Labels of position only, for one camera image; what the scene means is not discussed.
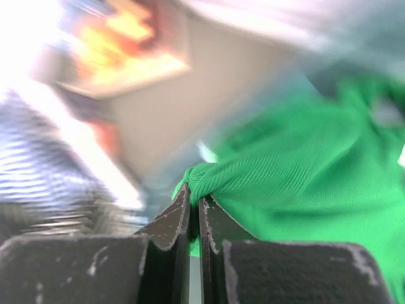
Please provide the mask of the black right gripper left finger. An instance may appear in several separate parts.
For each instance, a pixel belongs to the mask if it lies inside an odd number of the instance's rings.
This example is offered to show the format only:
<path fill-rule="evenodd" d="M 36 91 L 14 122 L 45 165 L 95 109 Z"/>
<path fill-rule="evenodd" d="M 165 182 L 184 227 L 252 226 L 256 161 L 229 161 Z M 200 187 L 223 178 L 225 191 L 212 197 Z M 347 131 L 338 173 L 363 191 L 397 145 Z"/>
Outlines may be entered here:
<path fill-rule="evenodd" d="M 1 246 L 2 303 L 187 303 L 189 190 L 131 236 L 15 236 Z"/>

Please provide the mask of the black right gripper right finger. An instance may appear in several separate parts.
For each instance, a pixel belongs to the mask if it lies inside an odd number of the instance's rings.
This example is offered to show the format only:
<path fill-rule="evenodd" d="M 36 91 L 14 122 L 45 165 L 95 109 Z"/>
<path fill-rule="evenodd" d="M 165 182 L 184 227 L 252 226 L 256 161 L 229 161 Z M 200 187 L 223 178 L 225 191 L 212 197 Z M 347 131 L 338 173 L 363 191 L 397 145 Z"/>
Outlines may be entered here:
<path fill-rule="evenodd" d="M 205 303 L 391 303 L 373 257 L 352 243 L 267 242 L 214 199 L 199 201 Z"/>

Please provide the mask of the green tank top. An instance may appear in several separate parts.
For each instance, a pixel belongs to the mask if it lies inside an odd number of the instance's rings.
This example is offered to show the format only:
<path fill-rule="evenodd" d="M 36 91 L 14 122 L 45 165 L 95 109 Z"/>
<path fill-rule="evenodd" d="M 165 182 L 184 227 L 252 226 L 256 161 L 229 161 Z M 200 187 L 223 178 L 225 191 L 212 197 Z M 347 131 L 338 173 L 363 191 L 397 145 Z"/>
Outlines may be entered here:
<path fill-rule="evenodd" d="M 334 99 L 301 95 L 236 126 L 185 171 L 192 221 L 212 194 L 260 239 L 360 244 L 403 303 L 404 125 L 374 120 L 383 100 L 403 110 L 404 84 L 346 80 Z"/>

